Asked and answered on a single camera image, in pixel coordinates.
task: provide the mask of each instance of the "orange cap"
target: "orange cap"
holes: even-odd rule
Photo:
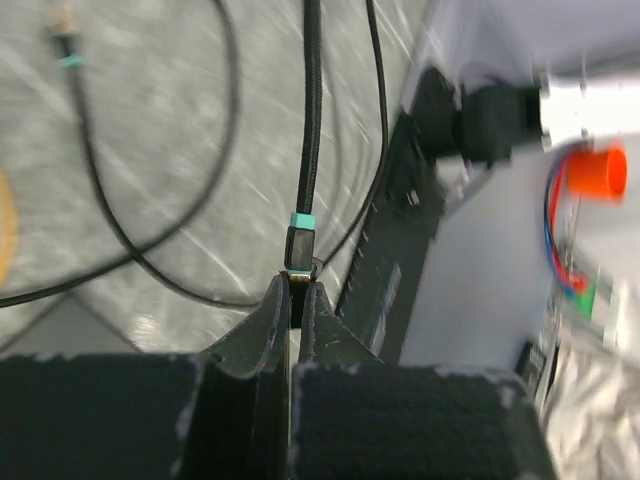
[[[627,188],[627,156],[621,147],[594,152],[576,150],[569,155],[569,191],[577,195],[622,201]]]

